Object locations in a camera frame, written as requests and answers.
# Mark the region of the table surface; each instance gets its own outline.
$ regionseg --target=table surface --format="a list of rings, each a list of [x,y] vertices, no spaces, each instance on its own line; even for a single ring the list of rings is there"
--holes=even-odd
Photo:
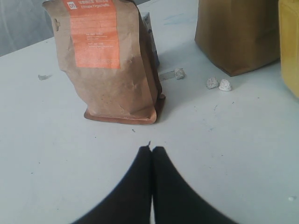
[[[212,65],[194,42],[197,7],[139,6],[151,14],[159,72],[187,74],[162,82],[167,100],[151,126],[84,119],[54,39],[0,58],[0,223],[74,221],[109,194],[149,141],[166,147],[194,190],[235,221],[299,222],[299,200],[289,200],[299,196],[299,101],[279,63],[232,78]],[[208,90],[209,77],[234,90]]]

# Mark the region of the white table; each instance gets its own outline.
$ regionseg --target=white table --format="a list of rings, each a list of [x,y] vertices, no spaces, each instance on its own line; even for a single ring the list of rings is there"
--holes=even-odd
[[[83,118],[54,39],[0,58],[0,223],[65,224],[117,185],[139,146],[166,147],[195,191],[240,224],[299,223],[299,101],[278,63],[230,78],[194,42],[197,0],[151,0],[167,101],[151,126]],[[40,81],[38,75],[52,75]],[[207,90],[209,77],[234,90]]]

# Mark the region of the gray wall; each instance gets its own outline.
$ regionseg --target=gray wall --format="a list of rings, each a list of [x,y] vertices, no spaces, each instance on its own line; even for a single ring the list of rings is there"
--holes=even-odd
[[[0,0],[0,56],[53,36],[45,0]],[[137,4],[149,0],[135,0]]]

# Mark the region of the brown paper bag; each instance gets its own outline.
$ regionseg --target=brown paper bag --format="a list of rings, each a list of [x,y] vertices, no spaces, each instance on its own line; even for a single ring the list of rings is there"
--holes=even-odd
[[[199,0],[195,41],[230,76],[279,59],[278,0]]]
[[[87,104],[85,117],[152,124],[160,101],[151,40],[128,0],[52,0],[59,67]]]

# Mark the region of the orange label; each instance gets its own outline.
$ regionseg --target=orange label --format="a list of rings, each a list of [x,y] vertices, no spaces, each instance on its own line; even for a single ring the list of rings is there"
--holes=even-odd
[[[120,68],[116,9],[112,0],[63,0],[71,16],[77,67]]]

